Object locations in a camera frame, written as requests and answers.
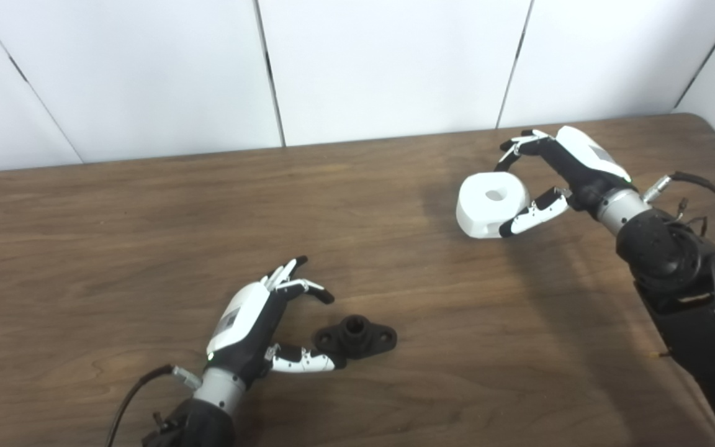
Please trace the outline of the black and white left hand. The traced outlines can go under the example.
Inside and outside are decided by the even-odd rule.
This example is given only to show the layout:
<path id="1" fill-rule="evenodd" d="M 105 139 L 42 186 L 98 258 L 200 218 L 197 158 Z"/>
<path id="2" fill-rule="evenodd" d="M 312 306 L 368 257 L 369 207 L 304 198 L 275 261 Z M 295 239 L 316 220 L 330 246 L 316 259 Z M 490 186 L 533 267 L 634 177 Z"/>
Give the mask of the black and white left hand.
<path id="1" fill-rule="evenodd" d="M 295 272 L 307 260 L 306 256 L 293 258 L 233 296 L 206 347 L 207 369 L 226 371 L 250 388 L 270 371 L 323 373 L 347 366 L 347 359 L 340 354 L 326 354 L 316 348 L 274 339 L 291 300 L 308 295 L 326 305 L 335 301 L 320 284 L 295 278 Z"/>

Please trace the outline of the black and white right hand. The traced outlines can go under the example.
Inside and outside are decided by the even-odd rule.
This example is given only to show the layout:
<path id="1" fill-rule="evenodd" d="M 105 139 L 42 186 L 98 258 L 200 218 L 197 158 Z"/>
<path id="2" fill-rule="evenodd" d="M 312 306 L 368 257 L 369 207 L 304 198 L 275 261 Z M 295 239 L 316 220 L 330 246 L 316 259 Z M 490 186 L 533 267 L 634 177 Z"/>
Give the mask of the black and white right hand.
<path id="1" fill-rule="evenodd" d="M 634 190 L 632 178 L 612 156 L 583 131 L 565 125 L 556 135 L 523 130 L 521 135 L 500 145 L 504 155 L 496 172 L 508 172 L 522 156 L 539 156 L 556 171 L 566 187 L 552 187 L 531 200 L 510 220 L 500 224 L 502 238 L 519 235 L 553 220 L 568 209 L 590 213 L 593 218 L 613 194 Z"/>

